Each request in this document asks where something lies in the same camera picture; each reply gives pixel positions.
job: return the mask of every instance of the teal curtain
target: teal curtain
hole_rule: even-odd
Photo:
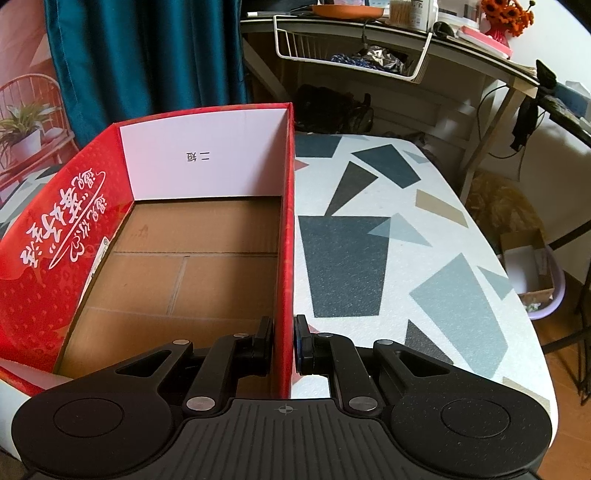
[[[80,146],[109,124],[246,103],[241,0],[44,0]]]

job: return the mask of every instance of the pink notebook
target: pink notebook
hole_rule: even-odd
[[[509,47],[505,47],[502,43],[497,42],[494,38],[484,35],[484,33],[474,30],[473,28],[465,26],[461,27],[457,31],[457,36],[462,40],[473,43],[480,48],[484,48],[484,50],[492,53],[493,55],[497,55],[504,59],[510,59],[513,55],[513,50],[511,50]]]

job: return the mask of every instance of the crosshair mark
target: crosshair mark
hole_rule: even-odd
[[[282,405],[281,407],[276,409],[279,413],[283,413],[283,415],[289,415],[294,410],[297,410],[294,407],[289,406],[288,404]]]

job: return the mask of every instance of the white flower pot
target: white flower pot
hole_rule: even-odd
[[[29,136],[23,138],[19,143],[11,147],[12,156],[15,161],[23,161],[32,157],[41,150],[41,131],[35,130]]]

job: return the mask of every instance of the plastic bag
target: plastic bag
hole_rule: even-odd
[[[497,255],[502,233],[539,228],[544,240],[547,238],[542,220],[525,195],[510,180],[494,173],[476,172],[466,210]]]

